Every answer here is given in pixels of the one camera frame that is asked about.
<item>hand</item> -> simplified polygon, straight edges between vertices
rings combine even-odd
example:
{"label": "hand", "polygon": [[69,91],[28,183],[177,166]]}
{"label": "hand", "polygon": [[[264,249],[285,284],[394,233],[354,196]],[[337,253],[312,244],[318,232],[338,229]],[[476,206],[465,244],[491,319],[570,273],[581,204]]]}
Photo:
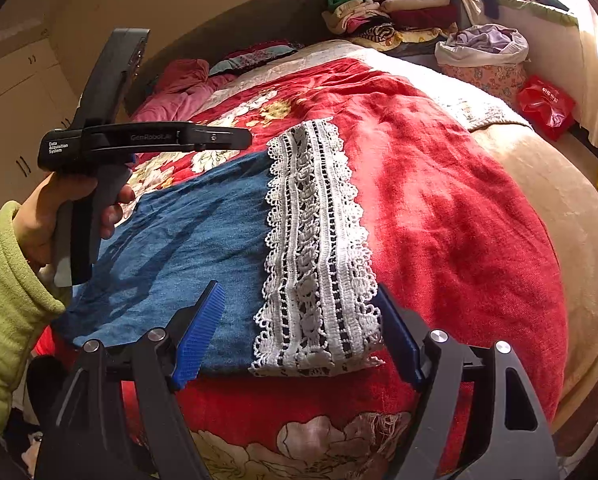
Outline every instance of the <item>hand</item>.
{"label": "hand", "polygon": [[[51,262],[59,206],[67,200],[88,196],[96,187],[97,180],[93,177],[52,173],[22,204],[12,219],[12,228],[24,257],[33,267],[43,267]],[[124,204],[134,199],[135,192],[128,184],[122,187],[117,196],[118,202]],[[107,240],[113,235],[115,224],[122,216],[119,203],[103,210],[100,228],[102,238]]]}

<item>device handle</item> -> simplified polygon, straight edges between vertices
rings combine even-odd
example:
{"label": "device handle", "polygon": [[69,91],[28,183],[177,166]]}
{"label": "device handle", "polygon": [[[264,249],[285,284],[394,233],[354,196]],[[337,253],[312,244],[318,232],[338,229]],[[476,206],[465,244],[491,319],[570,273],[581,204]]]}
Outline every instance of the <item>device handle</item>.
{"label": "device handle", "polygon": [[90,195],[65,202],[57,212],[53,240],[55,285],[79,285],[90,280],[97,261],[103,210],[117,200],[132,170],[124,164],[105,164],[93,176],[98,184]]}

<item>person's arm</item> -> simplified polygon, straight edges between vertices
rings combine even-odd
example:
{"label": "person's arm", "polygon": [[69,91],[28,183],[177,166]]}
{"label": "person's arm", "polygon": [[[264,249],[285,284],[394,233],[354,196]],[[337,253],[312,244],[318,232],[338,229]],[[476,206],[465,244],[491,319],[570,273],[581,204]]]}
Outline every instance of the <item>person's arm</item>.
{"label": "person's arm", "polygon": [[[22,206],[9,202],[0,211],[0,434],[30,350],[45,326],[65,309],[36,276],[39,267],[51,260],[57,209],[66,200],[87,196],[95,186],[92,178],[53,174]],[[133,198],[132,189],[126,186],[118,200]],[[104,211],[103,238],[112,236],[120,219],[118,204]],[[62,292],[69,301],[70,290]]]}

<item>white cabinet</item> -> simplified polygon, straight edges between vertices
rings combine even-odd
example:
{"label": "white cabinet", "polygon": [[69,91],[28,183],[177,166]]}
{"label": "white cabinet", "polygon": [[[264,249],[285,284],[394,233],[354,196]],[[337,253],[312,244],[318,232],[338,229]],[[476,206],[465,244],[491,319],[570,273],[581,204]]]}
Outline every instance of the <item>white cabinet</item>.
{"label": "white cabinet", "polygon": [[43,180],[39,142],[74,116],[77,99],[46,47],[47,41],[38,42],[0,60],[0,207],[21,203]]}

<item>blue denim cloth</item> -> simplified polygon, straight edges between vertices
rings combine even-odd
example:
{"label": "blue denim cloth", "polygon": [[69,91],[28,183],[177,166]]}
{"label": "blue denim cloth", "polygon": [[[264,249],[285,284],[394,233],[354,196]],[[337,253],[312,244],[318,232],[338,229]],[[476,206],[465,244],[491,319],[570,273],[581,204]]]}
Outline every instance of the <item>blue denim cloth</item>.
{"label": "blue denim cloth", "polygon": [[78,346],[134,342],[217,280],[225,312],[201,370],[245,371],[260,332],[252,317],[263,304],[270,165],[266,152],[252,153],[143,196],[102,242],[92,279],[74,289],[54,330]]}

